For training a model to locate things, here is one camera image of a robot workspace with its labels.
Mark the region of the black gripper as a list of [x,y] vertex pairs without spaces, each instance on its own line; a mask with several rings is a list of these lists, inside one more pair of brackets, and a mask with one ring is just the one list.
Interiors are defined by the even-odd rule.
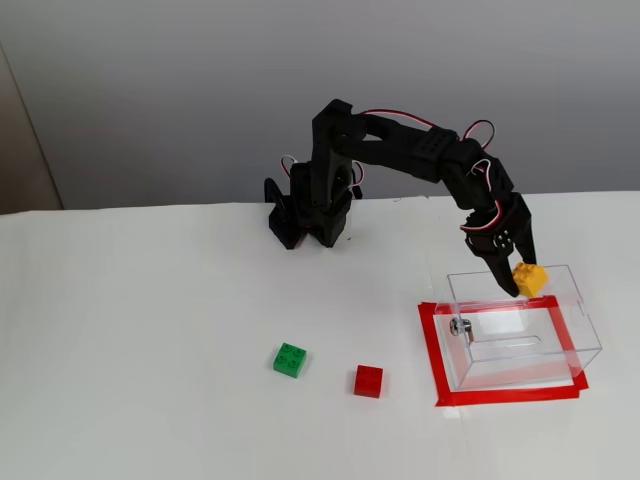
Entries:
[[[509,256],[515,245],[524,263],[537,264],[531,212],[518,192],[513,192],[500,206],[501,216],[492,227],[494,234],[467,232],[465,243],[486,263],[498,286],[511,297],[517,297],[519,288],[513,278]],[[514,236],[514,245],[510,236]]]

